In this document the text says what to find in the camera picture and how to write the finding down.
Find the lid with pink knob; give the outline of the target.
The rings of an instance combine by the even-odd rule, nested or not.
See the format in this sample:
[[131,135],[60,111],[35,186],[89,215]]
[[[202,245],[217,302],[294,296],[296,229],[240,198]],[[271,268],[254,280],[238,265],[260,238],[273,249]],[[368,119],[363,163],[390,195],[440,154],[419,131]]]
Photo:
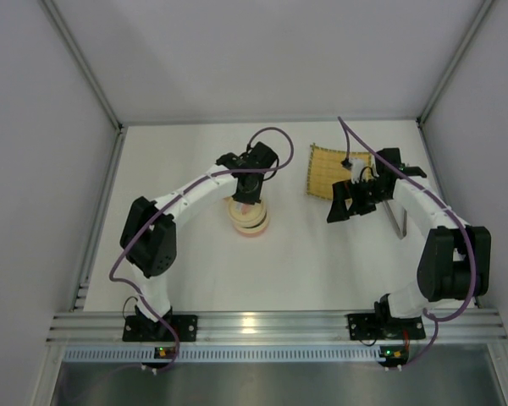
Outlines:
[[263,200],[250,205],[228,198],[227,211],[233,225],[243,229],[256,228],[267,218],[267,207]]

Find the pink bowl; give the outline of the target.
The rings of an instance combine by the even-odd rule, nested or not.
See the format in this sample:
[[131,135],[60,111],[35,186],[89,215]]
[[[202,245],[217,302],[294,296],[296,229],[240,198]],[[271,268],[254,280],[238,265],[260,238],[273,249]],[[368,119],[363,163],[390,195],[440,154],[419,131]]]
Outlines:
[[239,225],[234,225],[234,229],[242,236],[247,238],[255,238],[265,232],[269,225],[269,218],[264,217],[263,220],[253,227],[241,227]]

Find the metal tongs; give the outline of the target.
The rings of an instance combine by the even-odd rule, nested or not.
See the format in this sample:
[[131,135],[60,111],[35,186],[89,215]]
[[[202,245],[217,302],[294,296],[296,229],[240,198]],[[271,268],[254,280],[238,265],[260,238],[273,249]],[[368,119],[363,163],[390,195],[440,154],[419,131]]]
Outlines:
[[388,201],[383,203],[383,208],[397,238],[404,239],[407,235],[407,211],[402,206]]

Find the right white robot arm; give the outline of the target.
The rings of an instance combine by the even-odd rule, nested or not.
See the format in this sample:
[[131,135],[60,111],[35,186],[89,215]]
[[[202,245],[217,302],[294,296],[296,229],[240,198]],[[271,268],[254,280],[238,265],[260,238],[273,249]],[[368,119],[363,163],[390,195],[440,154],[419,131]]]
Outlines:
[[431,188],[427,174],[407,166],[400,150],[384,148],[369,167],[359,158],[346,157],[342,167],[351,179],[332,186],[329,223],[375,211],[378,204],[398,203],[425,239],[416,276],[404,288],[385,294],[374,304],[373,322],[392,337],[404,327],[415,327],[424,311],[443,301],[468,304],[489,290],[492,237],[483,226],[458,217]]

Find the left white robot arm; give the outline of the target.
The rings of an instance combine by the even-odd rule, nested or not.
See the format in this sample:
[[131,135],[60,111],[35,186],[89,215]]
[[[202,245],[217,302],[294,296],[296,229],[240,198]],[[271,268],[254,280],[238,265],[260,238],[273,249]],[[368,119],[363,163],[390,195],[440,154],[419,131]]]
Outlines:
[[256,237],[268,226],[262,200],[264,170],[279,164],[278,155],[262,142],[240,155],[221,156],[202,176],[155,200],[136,199],[126,219],[119,244],[140,290],[135,313],[126,319],[124,341],[171,341],[172,305],[167,270],[177,257],[179,230],[196,214],[226,200],[234,229]]

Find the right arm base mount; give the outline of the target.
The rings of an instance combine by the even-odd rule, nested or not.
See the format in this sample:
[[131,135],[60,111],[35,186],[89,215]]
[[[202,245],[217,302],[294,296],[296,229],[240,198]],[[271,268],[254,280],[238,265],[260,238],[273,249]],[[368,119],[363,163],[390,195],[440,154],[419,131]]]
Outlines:
[[388,294],[374,303],[372,312],[346,316],[350,340],[374,342],[381,340],[422,340],[426,337],[422,317],[393,317],[389,311]]

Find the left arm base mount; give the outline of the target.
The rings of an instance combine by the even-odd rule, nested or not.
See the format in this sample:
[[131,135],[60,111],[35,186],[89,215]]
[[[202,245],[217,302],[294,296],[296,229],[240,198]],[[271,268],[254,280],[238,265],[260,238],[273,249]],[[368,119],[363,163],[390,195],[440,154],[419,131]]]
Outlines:
[[[176,315],[170,309],[162,316],[174,331],[180,342],[196,341],[198,316],[193,314]],[[159,320],[147,317],[141,306],[135,305],[135,313],[124,318],[122,341],[127,343],[173,342],[174,334]]]

